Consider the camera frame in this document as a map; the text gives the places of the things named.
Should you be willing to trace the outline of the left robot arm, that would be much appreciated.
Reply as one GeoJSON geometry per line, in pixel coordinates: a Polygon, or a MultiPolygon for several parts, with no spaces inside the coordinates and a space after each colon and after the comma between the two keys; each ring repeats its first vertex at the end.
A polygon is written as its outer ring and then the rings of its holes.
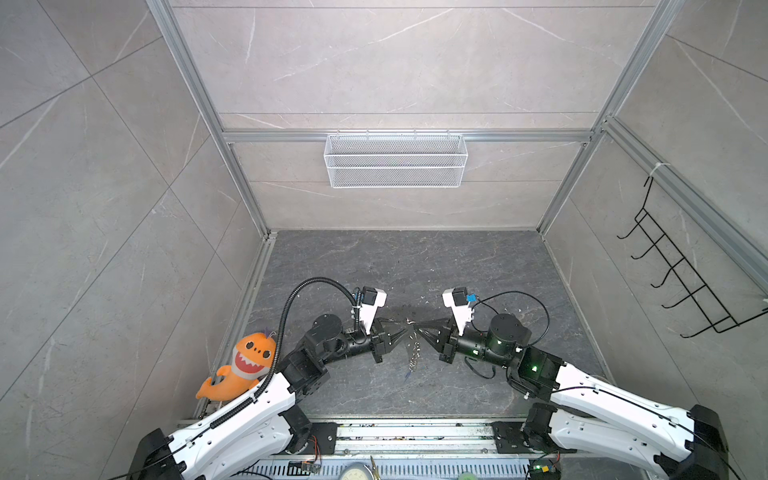
{"type": "Polygon", "coordinates": [[[183,429],[142,438],[127,478],[227,479],[273,454],[302,451],[312,443],[312,424],[299,404],[328,379],[327,364],[362,354],[380,362],[407,335],[384,318],[369,332],[347,331],[335,315],[316,318],[259,385],[183,429]]]}

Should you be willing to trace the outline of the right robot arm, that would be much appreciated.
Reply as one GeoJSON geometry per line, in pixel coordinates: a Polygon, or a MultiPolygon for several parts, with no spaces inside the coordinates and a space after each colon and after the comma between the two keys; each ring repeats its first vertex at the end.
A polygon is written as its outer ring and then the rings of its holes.
{"type": "Polygon", "coordinates": [[[632,394],[529,344],[531,332],[511,314],[486,331],[460,328],[454,318],[418,323],[415,331],[450,363],[458,355],[505,371],[507,383],[534,399],[516,434],[494,429],[502,442],[522,441],[545,454],[583,451],[646,470],[658,479],[728,479],[728,444],[718,414],[688,410],[632,394]]]}

